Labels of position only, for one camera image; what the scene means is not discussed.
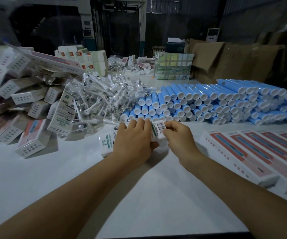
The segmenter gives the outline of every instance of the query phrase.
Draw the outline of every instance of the cardboard flap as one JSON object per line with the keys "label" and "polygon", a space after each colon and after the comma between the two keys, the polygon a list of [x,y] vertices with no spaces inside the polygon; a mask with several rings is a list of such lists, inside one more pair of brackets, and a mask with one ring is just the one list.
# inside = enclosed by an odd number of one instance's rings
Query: cardboard flap
{"label": "cardboard flap", "polygon": [[191,52],[194,54],[192,65],[209,71],[223,45],[224,42],[195,44]]}

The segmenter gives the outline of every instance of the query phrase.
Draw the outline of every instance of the barcode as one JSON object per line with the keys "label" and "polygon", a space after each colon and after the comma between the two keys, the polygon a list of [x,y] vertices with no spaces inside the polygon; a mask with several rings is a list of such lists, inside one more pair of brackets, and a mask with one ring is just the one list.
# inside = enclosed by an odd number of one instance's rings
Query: barcode
{"label": "barcode", "polygon": [[164,122],[156,122],[157,128],[162,133],[162,131],[165,129],[165,124]]}

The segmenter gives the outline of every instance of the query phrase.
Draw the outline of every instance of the hand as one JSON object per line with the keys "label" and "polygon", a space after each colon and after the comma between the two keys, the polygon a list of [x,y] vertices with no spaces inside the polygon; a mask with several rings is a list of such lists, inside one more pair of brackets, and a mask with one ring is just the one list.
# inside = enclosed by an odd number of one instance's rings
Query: hand
{"label": "hand", "polygon": [[151,142],[151,122],[141,118],[131,120],[128,128],[121,123],[113,147],[113,155],[124,160],[128,165],[141,166],[159,144]]}
{"label": "hand", "polygon": [[171,151],[179,160],[200,153],[189,127],[177,121],[169,121],[164,124],[167,129],[163,130],[163,134],[169,141]]}

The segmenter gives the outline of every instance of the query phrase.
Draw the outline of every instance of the forearm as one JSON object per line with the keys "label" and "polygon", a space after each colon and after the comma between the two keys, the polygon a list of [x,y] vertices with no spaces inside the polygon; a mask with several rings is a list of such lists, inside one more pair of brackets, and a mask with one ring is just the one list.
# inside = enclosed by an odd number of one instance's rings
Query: forearm
{"label": "forearm", "polygon": [[0,238],[75,238],[88,218],[129,172],[108,156],[0,225]]}
{"label": "forearm", "polygon": [[287,201],[199,153],[181,164],[212,190],[256,238],[287,238]]}

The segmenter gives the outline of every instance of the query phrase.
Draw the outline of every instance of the stack of blue tubes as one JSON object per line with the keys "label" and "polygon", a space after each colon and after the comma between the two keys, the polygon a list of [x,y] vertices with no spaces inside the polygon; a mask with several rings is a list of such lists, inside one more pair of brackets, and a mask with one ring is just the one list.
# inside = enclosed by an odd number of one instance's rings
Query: stack of blue tubes
{"label": "stack of blue tubes", "polygon": [[217,82],[162,86],[160,93],[140,98],[121,119],[210,120],[215,125],[246,120],[255,125],[287,121],[287,90],[252,80]]}

